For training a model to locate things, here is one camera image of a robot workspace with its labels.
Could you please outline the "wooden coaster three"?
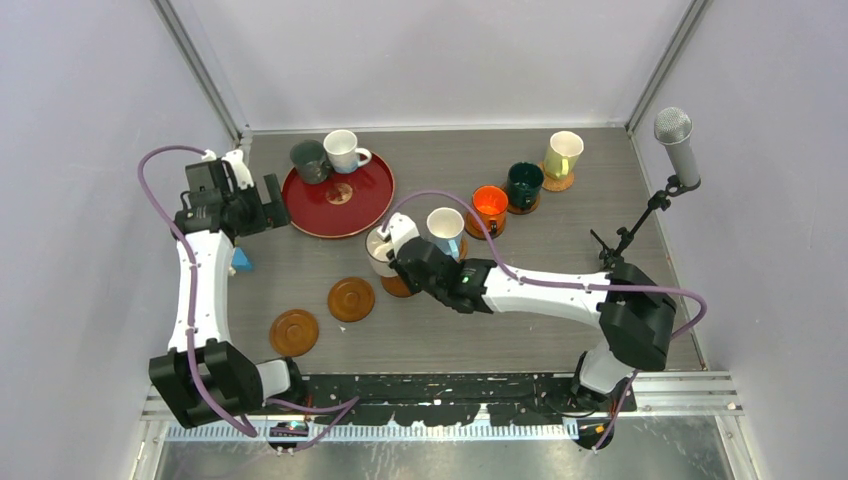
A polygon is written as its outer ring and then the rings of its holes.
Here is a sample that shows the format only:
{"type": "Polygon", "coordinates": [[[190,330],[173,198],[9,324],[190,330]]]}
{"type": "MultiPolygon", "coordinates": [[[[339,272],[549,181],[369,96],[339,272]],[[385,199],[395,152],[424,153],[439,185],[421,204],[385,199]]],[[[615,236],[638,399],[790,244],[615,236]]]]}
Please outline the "wooden coaster three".
{"type": "Polygon", "coordinates": [[[383,289],[394,297],[408,298],[413,295],[400,276],[380,277],[380,283],[383,289]]]}

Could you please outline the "silver white mug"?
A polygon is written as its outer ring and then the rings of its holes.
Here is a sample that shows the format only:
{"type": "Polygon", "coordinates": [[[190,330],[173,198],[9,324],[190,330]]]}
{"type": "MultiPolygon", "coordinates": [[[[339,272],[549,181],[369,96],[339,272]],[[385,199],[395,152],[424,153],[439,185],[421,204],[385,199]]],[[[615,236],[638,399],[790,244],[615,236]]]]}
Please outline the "silver white mug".
{"type": "Polygon", "coordinates": [[[366,253],[374,272],[385,278],[397,277],[397,272],[390,266],[389,252],[393,250],[392,241],[381,234],[381,228],[372,229],[365,240],[366,253]]]}

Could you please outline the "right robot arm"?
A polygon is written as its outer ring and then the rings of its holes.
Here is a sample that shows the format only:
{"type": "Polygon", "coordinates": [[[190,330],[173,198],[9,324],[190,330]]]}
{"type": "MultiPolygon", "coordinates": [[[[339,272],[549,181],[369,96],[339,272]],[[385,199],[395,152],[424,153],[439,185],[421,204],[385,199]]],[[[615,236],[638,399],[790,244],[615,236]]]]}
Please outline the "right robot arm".
{"type": "Polygon", "coordinates": [[[584,410],[598,409],[632,371],[666,368],[677,305],[634,265],[584,275],[502,269],[489,259],[458,261],[420,237],[388,258],[412,292],[459,313],[532,313],[599,329],[602,340],[580,356],[569,386],[584,410]]]}

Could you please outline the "red round tray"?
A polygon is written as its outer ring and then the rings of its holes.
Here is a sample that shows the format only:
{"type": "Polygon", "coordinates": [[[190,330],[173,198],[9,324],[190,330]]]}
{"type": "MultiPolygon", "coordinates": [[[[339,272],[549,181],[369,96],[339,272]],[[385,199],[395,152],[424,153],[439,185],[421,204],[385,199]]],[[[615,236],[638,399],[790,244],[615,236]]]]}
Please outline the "red round tray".
{"type": "Polygon", "coordinates": [[[334,173],[316,185],[290,170],[281,194],[295,228],[318,238],[341,239],[374,227],[388,212],[395,190],[390,166],[374,153],[355,172],[334,173]]]}

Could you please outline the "orange black mug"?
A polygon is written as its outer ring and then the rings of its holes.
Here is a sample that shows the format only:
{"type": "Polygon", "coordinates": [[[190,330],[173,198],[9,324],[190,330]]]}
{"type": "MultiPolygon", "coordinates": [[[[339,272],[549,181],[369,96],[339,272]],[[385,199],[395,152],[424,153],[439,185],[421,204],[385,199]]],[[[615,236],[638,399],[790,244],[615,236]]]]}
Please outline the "orange black mug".
{"type": "Polygon", "coordinates": [[[484,185],[476,189],[471,198],[472,211],[480,218],[479,229],[484,233],[490,229],[489,221],[506,217],[508,198],[497,186],[484,185]]]}

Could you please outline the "yellow cream mug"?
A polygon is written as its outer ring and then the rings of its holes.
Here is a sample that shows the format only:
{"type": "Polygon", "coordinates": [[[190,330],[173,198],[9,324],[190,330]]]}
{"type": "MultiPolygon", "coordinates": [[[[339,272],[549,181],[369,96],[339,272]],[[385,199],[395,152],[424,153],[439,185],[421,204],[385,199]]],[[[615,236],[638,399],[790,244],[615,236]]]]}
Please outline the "yellow cream mug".
{"type": "Polygon", "coordinates": [[[543,160],[544,173],[554,180],[570,175],[584,151],[584,141],[572,131],[558,131],[551,135],[543,160]]]}

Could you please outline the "dark green mug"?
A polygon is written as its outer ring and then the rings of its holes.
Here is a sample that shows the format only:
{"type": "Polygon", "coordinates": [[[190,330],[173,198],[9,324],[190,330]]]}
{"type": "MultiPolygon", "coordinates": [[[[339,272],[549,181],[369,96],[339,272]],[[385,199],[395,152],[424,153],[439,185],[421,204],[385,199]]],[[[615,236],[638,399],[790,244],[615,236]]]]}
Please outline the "dark green mug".
{"type": "Polygon", "coordinates": [[[513,164],[507,173],[504,187],[506,195],[540,194],[543,183],[543,172],[536,164],[519,162],[513,164]]]}

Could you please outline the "wooden coaster one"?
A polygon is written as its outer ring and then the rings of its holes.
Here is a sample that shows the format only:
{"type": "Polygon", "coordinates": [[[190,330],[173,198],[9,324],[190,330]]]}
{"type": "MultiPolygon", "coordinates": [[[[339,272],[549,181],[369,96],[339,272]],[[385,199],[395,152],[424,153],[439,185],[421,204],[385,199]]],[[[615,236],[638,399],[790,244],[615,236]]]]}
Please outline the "wooden coaster one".
{"type": "Polygon", "coordinates": [[[503,218],[495,218],[494,220],[489,221],[490,229],[487,233],[484,233],[479,229],[479,224],[476,221],[474,214],[471,211],[468,211],[465,214],[465,231],[473,238],[478,240],[485,240],[486,238],[491,238],[492,240],[498,238],[505,230],[506,227],[506,217],[503,218]]]}

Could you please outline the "wooden coaster five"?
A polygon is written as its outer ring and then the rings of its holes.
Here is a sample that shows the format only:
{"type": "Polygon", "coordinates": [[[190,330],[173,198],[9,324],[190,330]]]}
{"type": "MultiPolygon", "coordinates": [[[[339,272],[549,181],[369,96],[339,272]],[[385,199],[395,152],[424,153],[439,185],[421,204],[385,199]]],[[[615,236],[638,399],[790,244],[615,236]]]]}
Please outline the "wooden coaster five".
{"type": "Polygon", "coordinates": [[[281,356],[298,357],[316,345],[319,333],[319,324],[312,313],[293,309],[274,320],[269,330],[269,342],[281,356]]]}

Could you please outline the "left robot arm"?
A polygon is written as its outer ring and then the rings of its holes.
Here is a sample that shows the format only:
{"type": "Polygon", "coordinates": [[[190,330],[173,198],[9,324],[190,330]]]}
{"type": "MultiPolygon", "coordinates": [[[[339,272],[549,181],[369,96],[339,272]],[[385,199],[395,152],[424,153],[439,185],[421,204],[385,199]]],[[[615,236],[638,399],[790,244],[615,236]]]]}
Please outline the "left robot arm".
{"type": "Polygon", "coordinates": [[[267,400],[284,414],[298,412],[307,398],[304,380],[289,357],[255,363],[232,342],[228,282],[240,237],[286,226],[280,194],[260,197],[241,150],[218,157],[204,153],[186,166],[188,188],[181,209],[168,215],[150,187],[142,187],[176,241],[180,267],[178,307],[165,354],[150,360],[153,386],[176,421],[191,429],[243,417],[267,400]]]}

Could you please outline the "light blue mug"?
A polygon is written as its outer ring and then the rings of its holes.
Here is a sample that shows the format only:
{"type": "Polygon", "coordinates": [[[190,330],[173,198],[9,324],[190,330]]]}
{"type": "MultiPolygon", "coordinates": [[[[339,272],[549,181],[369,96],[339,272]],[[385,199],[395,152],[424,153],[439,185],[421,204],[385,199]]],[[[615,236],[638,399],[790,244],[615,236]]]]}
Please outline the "light blue mug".
{"type": "Polygon", "coordinates": [[[463,215],[452,208],[434,209],[426,219],[431,242],[454,260],[461,257],[461,245],[465,222],[463,215]]]}

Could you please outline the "wooden coaster four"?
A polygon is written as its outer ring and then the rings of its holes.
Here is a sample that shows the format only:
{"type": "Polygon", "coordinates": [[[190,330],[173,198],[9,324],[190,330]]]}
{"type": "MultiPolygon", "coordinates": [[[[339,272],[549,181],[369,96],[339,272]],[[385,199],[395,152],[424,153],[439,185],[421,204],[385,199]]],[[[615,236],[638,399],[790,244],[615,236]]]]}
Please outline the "wooden coaster four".
{"type": "Polygon", "coordinates": [[[352,323],[366,318],[376,302],[373,287],[363,278],[347,277],[331,287],[327,296],[330,314],[341,322],[352,323]]]}

